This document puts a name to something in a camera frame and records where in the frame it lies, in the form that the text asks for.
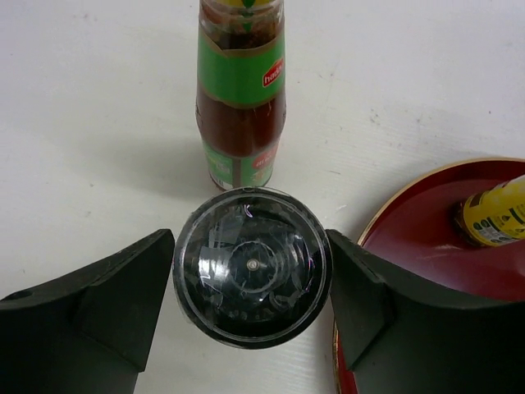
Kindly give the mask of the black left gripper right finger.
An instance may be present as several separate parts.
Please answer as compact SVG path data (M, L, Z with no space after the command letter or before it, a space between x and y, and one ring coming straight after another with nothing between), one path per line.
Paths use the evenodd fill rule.
M339 392L523 392L523 302L450 289L327 235Z

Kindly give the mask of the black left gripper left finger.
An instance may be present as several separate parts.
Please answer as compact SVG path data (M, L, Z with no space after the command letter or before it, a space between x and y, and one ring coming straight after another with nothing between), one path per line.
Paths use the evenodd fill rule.
M132 393L146 369L175 240L161 229L1 301L3 393Z

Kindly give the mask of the small yellow label bottle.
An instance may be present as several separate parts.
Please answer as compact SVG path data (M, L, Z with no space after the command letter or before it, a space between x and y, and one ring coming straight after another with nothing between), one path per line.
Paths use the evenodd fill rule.
M474 245L524 240L524 175L471 195L457 205L454 224Z

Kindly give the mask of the green label sauce bottle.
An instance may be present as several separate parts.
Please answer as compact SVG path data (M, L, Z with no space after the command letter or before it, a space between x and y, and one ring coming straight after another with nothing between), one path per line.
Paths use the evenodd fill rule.
M195 116L218 187L269 182L286 119L282 1L200 2Z

